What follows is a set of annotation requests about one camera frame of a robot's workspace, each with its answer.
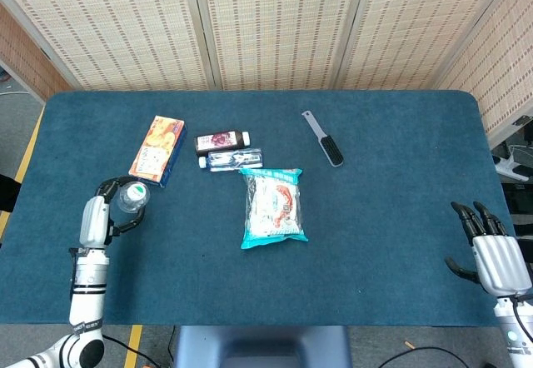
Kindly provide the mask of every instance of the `small bottle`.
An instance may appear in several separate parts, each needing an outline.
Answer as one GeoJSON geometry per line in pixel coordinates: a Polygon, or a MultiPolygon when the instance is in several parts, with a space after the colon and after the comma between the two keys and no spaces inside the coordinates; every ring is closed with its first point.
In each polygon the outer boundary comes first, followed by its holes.
{"type": "Polygon", "coordinates": [[[207,156],[209,152],[223,152],[225,150],[237,150],[250,146],[250,134],[248,132],[227,131],[194,138],[194,147],[197,156],[207,156]]]}
{"type": "Polygon", "coordinates": [[[148,203],[150,192],[142,182],[130,182],[120,190],[117,204],[124,212],[137,212],[148,203]]]}
{"type": "Polygon", "coordinates": [[[241,168],[263,167],[261,149],[233,150],[229,152],[210,152],[207,157],[199,157],[200,168],[209,171],[233,171],[241,168]]]}

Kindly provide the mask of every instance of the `blue tablecloth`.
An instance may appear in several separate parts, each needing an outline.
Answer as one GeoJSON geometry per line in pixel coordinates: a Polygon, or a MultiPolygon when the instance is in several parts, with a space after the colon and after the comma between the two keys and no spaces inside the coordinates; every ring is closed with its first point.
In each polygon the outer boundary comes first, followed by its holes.
{"type": "Polygon", "coordinates": [[[483,201],[511,222],[476,101],[443,91],[56,95],[0,249],[0,322],[67,321],[82,210],[101,181],[127,173],[155,115],[185,120],[188,135],[144,222],[108,249],[106,323],[495,324],[494,299],[443,261],[473,267],[449,203],[483,201]],[[249,131],[266,167],[303,170],[308,243],[240,249],[246,184],[200,170],[193,146],[226,129],[249,131]]]}

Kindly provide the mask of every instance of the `white robotic arm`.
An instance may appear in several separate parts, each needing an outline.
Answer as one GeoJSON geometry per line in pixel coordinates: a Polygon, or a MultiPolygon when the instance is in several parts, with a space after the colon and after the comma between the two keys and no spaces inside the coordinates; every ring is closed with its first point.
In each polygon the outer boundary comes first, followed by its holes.
{"type": "Polygon", "coordinates": [[[477,271],[460,268],[450,257],[445,259],[453,273],[463,279],[481,284],[497,298],[494,313],[507,351],[515,368],[533,366],[533,306],[526,300],[531,288],[530,273],[513,236],[507,236],[500,220],[479,202],[474,206],[481,220],[467,206],[452,202],[470,243],[477,271]]]}
{"type": "Polygon", "coordinates": [[[64,336],[48,350],[8,368],[94,368],[102,360],[103,302],[109,266],[106,247],[113,236],[134,228],[144,217],[143,206],[135,219],[114,226],[109,218],[109,204],[120,186],[133,181],[136,178],[105,181],[83,210],[80,232],[83,248],[71,249],[74,258],[69,317],[72,334],[64,336]]]}

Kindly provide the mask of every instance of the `black brush head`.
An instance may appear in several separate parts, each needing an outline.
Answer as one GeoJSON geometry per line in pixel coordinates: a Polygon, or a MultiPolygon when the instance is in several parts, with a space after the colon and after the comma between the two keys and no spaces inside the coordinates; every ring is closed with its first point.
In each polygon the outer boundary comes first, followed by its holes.
{"type": "Polygon", "coordinates": [[[334,167],[340,166],[344,162],[344,157],[342,156],[341,151],[336,146],[335,141],[333,141],[332,137],[330,137],[329,135],[327,137],[323,137],[320,140],[320,144],[322,145],[324,152],[326,152],[331,164],[334,167]]]}

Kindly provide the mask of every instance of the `black cable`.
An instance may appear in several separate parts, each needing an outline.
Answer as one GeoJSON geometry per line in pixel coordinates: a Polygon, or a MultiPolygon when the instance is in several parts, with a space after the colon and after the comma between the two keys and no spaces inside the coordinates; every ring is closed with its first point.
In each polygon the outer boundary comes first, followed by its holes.
{"type": "Polygon", "coordinates": [[[402,356],[405,356],[406,354],[410,354],[414,351],[420,351],[420,350],[438,350],[438,351],[443,351],[445,352],[446,354],[449,354],[450,356],[453,356],[455,357],[458,361],[461,362],[461,364],[463,366],[465,366],[466,368],[469,368],[469,366],[457,355],[457,354],[454,354],[452,353],[451,351],[447,350],[447,349],[443,349],[441,347],[435,347],[435,346],[427,346],[427,347],[417,347],[415,349],[410,349],[408,351],[404,351],[403,353],[400,353],[400,354],[396,354],[395,356],[389,358],[387,361],[385,361],[383,364],[381,364],[378,368],[383,368],[384,366],[386,366],[389,362],[395,360],[396,358],[400,358],[402,356]]]}
{"type": "Polygon", "coordinates": [[[110,337],[108,335],[102,335],[102,337],[104,339],[107,339],[109,341],[114,341],[115,343],[117,343],[118,345],[122,346],[122,347],[125,347],[127,348],[129,351],[135,353],[135,354],[138,354],[140,355],[141,357],[143,358],[146,358],[149,362],[151,362],[153,365],[156,366],[156,368],[162,368],[159,364],[157,364],[154,360],[152,360],[149,356],[147,356],[146,354],[143,354],[141,353],[140,351],[137,351],[135,349],[132,349],[130,346],[128,346],[126,343],[122,343],[121,341],[115,339],[114,337],[110,337]]]}
{"type": "Polygon", "coordinates": [[[524,323],[522,322],[522,319],[518,315],[518,302],[530,299],[531,295],[523,296],[523,297],[511,297],[511,300],[513,302],[513,312],[515,313],[516,321],[518,322],[518,325],[520,325],[520,328],[524,331],[527,338],[530,340],[531,343],[533,343],[533,336],[531,336],[531,333],[526,329],[524,326],[524,323]]]}
{"type": "Polygon", "coordinates": [[[172,362],[174,362],[174,356],[172,355],[172,352],[170,351],[170,344],[172,343],[172,338],[174,337],[174,334],[176,333],[176,326],[172,328],[172,334],[170,335],[170,339],[168,340],[168,355],[170,356],[170,359],[172,362]]]}

